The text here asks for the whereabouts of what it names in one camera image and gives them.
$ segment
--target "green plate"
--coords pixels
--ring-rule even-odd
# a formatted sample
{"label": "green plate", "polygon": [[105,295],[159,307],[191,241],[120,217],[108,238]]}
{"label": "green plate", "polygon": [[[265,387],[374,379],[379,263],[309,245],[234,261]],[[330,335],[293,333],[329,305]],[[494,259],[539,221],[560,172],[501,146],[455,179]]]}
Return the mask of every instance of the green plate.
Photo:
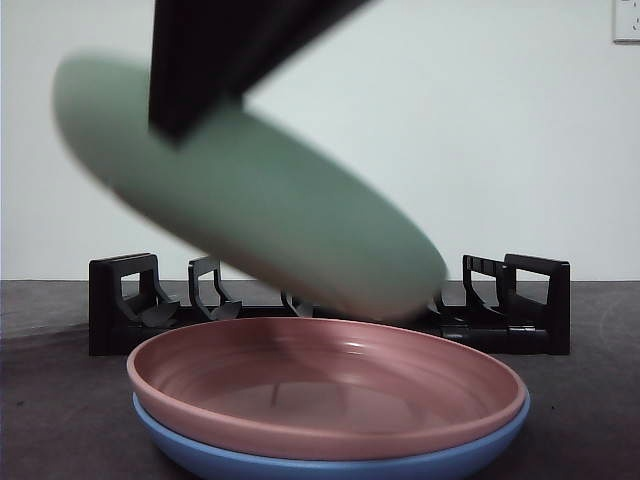
{"label": "green plate", "polygon": [[147,68],[87,54],[59,66],[53,89],[68,147],[136,210],[255,278],[347,313],[401,316],[440,288],[446,267],[434,245],[336,163],[233,101],[175,146],[149,128],[148,85]]}

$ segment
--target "blue plate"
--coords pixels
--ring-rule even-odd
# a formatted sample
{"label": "blue plate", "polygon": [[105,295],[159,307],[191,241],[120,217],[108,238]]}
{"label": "blue plate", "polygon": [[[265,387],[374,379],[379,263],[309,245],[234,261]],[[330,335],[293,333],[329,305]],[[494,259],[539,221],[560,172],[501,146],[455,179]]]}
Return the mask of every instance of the blue plate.
{"label": "blue plate", "polygon": [[411,457],[362,461],[312,461],[260,457],[183,437],[153,419],[133,395],[133,405],[156,445],[173,461],[206,480],[454,480],[491,463],[515,438],[530,406],[495,432],[473,442]]}

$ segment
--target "gray table surface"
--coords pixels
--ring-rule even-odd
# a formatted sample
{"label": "gray table surface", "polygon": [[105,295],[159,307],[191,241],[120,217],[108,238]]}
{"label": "gray table surface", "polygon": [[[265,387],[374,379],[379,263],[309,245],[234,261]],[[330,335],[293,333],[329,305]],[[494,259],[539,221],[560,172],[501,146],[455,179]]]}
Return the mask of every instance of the gray table surface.
{"label": "gray table surface", "polygon": [[[277,303],[257,282],[229,283],[250,303]],[[163,285],[187,298],[184,283]],[[86,294],[85,282],[2,283],[1,478],[195,478],[137,420],[125,357],[88,356]],[[460,286],[445,298],[460,300]],[[640,282],[572,284],[570,356],[497,357],[522,376],[532,408],[473,479],[640,479]]]}

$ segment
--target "stacked plates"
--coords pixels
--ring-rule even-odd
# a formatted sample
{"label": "stacked plates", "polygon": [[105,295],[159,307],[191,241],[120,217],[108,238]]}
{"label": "stacked plates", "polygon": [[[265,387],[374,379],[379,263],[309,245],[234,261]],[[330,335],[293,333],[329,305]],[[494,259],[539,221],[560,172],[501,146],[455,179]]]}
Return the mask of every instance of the stacked plates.
{"label": "stacked plates", "polygon": [[137,347],[134,405],[157,445],[206,479],[456,479],[529,409],[515,372],[441,338],[343,320],[246,318]]}

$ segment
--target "wall socket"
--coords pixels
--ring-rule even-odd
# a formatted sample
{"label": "wall socket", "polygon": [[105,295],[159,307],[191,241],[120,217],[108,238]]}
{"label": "wall socket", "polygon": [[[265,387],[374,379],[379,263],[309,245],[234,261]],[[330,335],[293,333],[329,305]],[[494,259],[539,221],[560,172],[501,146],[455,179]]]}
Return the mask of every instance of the wall socket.
{"label": "wall socket", "polygon": [[613,41],[640,43],[640,0],[614,0],[613,8]]}

